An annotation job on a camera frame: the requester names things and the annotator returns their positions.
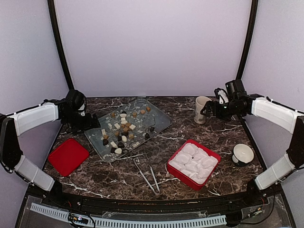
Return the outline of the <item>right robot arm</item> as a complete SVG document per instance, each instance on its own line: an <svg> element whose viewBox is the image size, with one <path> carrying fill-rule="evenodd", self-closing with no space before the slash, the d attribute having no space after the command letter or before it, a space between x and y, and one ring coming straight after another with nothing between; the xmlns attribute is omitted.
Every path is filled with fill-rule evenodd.
<svg viewBox="0 0 304 228"><path fill-rule="evenodd" d="M204 101L199 113L221 120L246 117L263 151L267 169L251 181L250 190L242 196L245 205L253 206L261 198L260 191L304 168L304 113L268 96L248 94L239 79L214 93L216 97Z"/></svg>

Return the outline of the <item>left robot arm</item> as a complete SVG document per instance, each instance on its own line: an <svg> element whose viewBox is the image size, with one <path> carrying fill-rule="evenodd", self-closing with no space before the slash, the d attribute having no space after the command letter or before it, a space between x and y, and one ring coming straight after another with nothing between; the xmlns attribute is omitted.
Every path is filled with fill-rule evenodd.
<svg viewBox="0 0 304 228"><path fill-rule="evenodd" d="M42 103L0 116L0 164L9 173L16 173L29 184L49 192L48 199L57 207L67 203L67 196L58 189L51 176L29 160L19 143L21 135L48 123L59 121L67 124L72 132L84 132L99 128L96 114L87 112L87 98L78 90L71 89L65 98L45 99Z"/></svg>

